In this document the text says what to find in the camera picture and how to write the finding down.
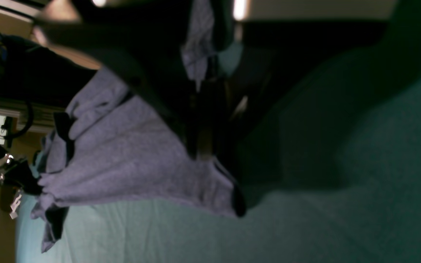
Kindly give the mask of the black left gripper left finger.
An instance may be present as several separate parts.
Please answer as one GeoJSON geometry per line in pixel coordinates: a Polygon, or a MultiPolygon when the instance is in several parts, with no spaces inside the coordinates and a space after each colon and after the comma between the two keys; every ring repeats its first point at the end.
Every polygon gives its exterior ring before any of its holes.
{"type": "Polygon", "coordinates": [[[180,52],[191,6],[190,0],[51,0],[34,26],[47,43],[84,52],[114,72],[196,159],[196,85],[180,52]]]}

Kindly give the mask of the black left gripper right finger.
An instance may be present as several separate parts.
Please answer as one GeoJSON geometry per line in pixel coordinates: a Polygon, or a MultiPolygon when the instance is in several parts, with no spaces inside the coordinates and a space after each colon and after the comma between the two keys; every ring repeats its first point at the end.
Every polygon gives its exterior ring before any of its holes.
{"type": "Polygon", "coordinates": [[[345,146],[384,99],[367,80],[366,53],[385,20],[249,22],[231,90],[247,110],[227,130],[219,160],[243,190],[345,190],[365,182],[345,146]]]}

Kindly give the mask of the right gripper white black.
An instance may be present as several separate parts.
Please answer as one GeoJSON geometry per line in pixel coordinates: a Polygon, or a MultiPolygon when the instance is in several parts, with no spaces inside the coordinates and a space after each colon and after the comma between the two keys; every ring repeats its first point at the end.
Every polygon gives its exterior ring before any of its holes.
{"type": "Polygon", "coordinates": [[[42,193],[42,187],[38,184],[37,178],[33,176],[28,160],[26,158],[15,158],[0,145],[1,186],[16,188],[15,196],[10,204],[10,218],[12,220],[18,217],[18,208],[23,194],[38,196],[42,193]]]}

